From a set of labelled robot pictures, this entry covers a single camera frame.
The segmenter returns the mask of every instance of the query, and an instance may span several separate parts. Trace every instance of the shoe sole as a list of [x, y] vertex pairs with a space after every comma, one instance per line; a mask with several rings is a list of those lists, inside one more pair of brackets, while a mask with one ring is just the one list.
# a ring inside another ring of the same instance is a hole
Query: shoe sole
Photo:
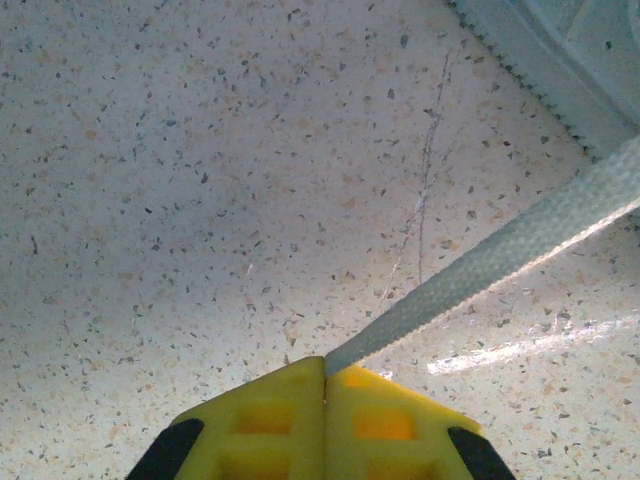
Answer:
[[463, 25], [598, 159], [640, 134], [638, 1], [450, 3]]

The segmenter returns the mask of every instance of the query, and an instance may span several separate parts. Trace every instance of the terrazzo floor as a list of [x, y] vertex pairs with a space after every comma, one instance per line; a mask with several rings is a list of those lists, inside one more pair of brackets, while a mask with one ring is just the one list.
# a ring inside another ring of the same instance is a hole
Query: terrazzo floor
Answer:
[[[0, 5], [3, 479], [123, 478], [589, 165], [442, 1], [125, 3]], [[637, 478], [639, 243], [624, 219], [365, 366], [519, 478]]]

